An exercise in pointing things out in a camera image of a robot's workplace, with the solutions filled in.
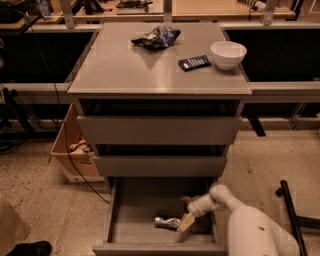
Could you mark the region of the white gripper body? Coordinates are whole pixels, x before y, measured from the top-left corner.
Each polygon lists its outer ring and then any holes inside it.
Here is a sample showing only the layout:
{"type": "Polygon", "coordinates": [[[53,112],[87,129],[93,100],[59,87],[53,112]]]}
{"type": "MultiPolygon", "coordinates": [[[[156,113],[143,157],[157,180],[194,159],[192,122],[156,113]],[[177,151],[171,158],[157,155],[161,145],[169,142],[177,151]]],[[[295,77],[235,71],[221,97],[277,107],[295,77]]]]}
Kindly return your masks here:
{"type": "Polygon", "coordinates": [[[188,203],[187,209],[195,218],[200,218],[208,212],[214,211],[216,209],[216,202],[209,193],[206,193],[193,197],[188,203]]]}

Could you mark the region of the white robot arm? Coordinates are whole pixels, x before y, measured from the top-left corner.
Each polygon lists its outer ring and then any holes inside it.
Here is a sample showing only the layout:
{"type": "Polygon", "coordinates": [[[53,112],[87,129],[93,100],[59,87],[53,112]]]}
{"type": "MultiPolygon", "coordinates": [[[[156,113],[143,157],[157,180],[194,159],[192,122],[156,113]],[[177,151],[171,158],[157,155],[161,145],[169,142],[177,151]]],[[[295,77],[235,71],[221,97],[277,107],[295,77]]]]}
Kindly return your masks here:
{"type": "Polygon", "coordinates": [[[196,219],[221,207],[230,211],[227,227],[228,256],[300,256],[298,242],[261,210],[249,206],[223,184],[207,193],[184,197],[187,212],[177,230],[186,231],[196,219]]]}

